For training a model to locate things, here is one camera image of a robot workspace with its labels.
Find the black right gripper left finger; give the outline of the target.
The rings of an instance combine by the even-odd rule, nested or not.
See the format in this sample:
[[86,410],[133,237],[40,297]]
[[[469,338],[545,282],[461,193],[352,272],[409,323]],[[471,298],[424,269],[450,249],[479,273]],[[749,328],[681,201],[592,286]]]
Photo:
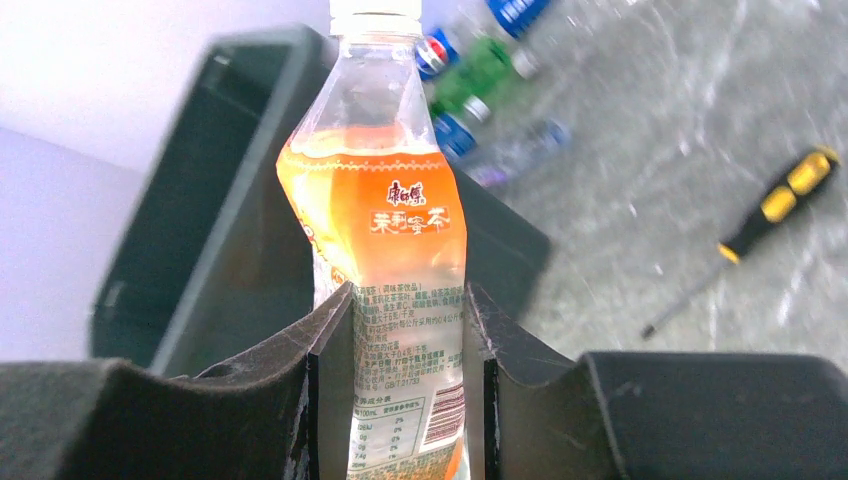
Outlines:
[[197,377],[122,359],[1,368],[5,479],[342,479],[354,292]]

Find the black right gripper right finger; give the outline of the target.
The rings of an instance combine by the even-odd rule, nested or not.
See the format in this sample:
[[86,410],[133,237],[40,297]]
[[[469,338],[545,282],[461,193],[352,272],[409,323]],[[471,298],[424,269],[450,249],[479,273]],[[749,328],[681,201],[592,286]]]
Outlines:
[[808,355],[559,354],[466,293],[474,479],[843,479],[847,377]]

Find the large orange bottle front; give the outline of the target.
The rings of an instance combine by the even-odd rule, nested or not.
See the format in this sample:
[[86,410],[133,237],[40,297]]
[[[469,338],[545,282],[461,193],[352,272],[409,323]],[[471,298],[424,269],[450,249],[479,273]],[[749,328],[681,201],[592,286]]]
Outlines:
[[350,479],[453,479],[462,459],[465,216],[415,55],[417,1],[334,1],[338,57],[281,149],[316,304],[353,287]]

